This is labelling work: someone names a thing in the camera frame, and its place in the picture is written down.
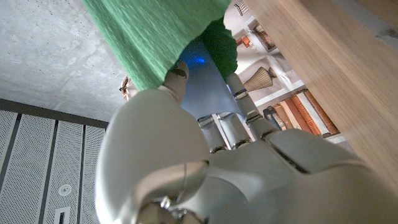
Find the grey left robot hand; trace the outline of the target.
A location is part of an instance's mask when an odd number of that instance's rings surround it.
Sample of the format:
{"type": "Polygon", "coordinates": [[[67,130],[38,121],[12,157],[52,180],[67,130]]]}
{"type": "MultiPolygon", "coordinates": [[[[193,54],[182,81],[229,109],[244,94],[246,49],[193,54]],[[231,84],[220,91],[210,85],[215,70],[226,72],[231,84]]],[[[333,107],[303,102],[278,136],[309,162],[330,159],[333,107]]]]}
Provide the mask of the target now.
{"type": "Polygon", "coordinates": [[[256,141],[210,149],[181,106],[188,67],[113,116],[98,158],[100,223],[396,223],[397,194],[356,154],[256,111],[256,141]]]}

